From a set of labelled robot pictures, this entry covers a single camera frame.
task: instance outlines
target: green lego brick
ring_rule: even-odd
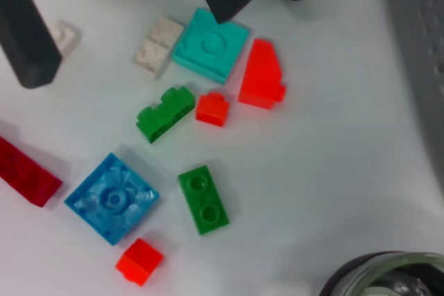
[[[230,223],[207,166],[180,175],[179,182],[200,235]]]
[[[160,100],[160,105],[147,107],[137,116],[136,125],[150,143],[159,139],[196,106],[194,95],[185,86],[168,89]]]

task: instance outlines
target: lego stud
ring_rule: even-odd
[[[206,34],[200,45],[202,51],[210,56],[218,56],[225,51],[225,41],[217,33]]]
[[[110,187],[102,192],[100,202],[107,210],[120,212],[128,207],[128,193],[123,188]]]
[[[209,204],[200,210],[200,216],[204,222],[211,224],[219,220],[221,211],[216,206]]]
[[[188,180],[188,186],[194,192],[203,192],[208,186],[208,181],[202,175],[198,175]]]
[[[208,93],[208,97],[211,97],[211,98],[218,100],[218,101],[225,100],[225,97],[223,96],[223,94],[221,94],[219,92],[210,92],[210,93]]]

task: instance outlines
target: white lego brick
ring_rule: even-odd
[[[81,32],[67,21],[60,20],[50,29],[63,58],[67,58],[80,44]]]
[[[154,80],[159,78],[183,30],[183,26],[166,17],[158,19],[136,52],[134,63],[150,72]]]
[[[134,63],[146,69],[153,79],[157,79],[168,60],[168,54],[168,49],[145,39],[140,49],[136,52]]]
[[[178,41],[183,29],[184,27],[180,24],[177,24],[166,17],[161,17],[158,19],[155,26],[149,31],[147,38],[150,41],[171,50]]]

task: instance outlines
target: clear plastic container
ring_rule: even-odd
[[[369,254],[344,265],[327,282],[321,296],[362,296],[368,287],[385,274],[418,264],[430,264],[444,272],[442,254],[419,252]]]

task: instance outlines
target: teal lego brick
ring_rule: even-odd
[[[157,107],[147,107],[137,116],[137,127],[150,143],[159,139],[196,106],[196,98],[185,87],[168,89]]]
[[[198,8],[176,45],[173,61],[224,85],[248,34],[232,22],[218,24],[212,13]]]
[[[230,223],[207,166],[180,175],[179,182],[200,235]]]

